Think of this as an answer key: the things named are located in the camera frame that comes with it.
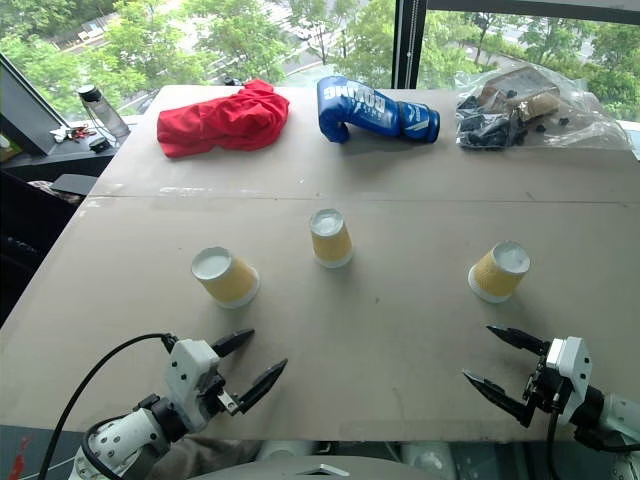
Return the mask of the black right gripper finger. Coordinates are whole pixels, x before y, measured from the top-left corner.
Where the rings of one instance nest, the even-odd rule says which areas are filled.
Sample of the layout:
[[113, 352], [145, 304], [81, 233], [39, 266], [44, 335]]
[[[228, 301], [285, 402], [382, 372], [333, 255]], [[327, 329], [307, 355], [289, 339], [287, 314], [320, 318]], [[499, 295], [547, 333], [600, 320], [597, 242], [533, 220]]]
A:
[[530, 406], [509, 397], [504, 389], [484, 377], [477, 376], [468, 370], [463, 370], [462, 373], [489, 402], [514, 417], [523, 427], [530, 426], [534, 412]]
[[517, 348], [527, 350], [535, 355], [545, 357], [550, 348], [550, 342], [541, 340], [522, 330], [499, 325], [488, 325], [487, 329], [503, 342]]

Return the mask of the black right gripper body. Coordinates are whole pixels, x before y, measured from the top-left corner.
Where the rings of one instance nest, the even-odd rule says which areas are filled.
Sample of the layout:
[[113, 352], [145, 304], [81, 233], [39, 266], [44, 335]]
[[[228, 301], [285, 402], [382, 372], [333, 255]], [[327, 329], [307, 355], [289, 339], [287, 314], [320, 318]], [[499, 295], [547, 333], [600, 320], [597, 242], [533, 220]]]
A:
[[545, 413], [562, 413], [566, 405], [566, 378], [546, 365], [541, 356], [534, 372], [529, 376], [523, 399], [529, 409]]

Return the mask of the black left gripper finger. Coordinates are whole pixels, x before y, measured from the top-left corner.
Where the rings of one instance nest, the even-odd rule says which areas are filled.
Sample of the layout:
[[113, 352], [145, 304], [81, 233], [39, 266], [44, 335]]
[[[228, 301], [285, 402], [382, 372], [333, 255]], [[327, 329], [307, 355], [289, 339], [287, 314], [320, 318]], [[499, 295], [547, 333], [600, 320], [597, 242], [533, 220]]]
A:
[[226, 357], [241, 348], [254, 334], [252, 328], [237, 330], [215, 341], [211, 348], [218, 357]]
[[288, 360], [269, 367], [251, 385], [249, 390], [239, 397], [238, 409], [242, 414], [252, 409], [275, 385], [287, 366]]

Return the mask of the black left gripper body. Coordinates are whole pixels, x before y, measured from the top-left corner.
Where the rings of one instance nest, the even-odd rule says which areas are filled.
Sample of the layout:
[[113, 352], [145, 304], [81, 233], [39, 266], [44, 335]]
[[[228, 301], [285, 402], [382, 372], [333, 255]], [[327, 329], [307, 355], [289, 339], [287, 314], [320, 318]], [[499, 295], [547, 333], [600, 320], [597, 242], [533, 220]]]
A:
[[216, 373], [200, 392], [201, 406], [209, 416], [216, 416], [222, 412], [233, 416], [239, 411], [237, 399], [225, 390], [225, 385], [225, 379]]

